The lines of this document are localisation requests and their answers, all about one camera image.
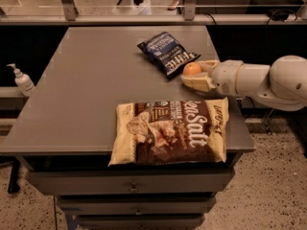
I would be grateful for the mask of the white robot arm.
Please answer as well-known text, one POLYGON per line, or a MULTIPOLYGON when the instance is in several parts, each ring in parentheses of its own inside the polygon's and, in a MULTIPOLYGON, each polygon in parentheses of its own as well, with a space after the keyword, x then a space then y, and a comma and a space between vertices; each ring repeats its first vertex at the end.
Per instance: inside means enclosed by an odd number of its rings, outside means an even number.
POLYGON ((307 59, 299 56, 280 57, 272 65, 241 60, 191 62, 184 66, 181 81, 197 91, 249 97, 283 111, 307 106, 307 59))

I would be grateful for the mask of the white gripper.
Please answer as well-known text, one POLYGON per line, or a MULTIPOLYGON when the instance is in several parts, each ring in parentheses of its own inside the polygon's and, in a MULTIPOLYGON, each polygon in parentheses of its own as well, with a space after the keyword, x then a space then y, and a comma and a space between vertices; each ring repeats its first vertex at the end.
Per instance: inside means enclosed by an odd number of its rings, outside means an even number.
POLYGON ((196 75, 182 75, 184 85, 202 92, 210 92, 216 88, 217 92, 226 96, 237 96, 236 79, 240 67, 244 64, 241 60, 200 60, 197 64, 203 73, 196 75))

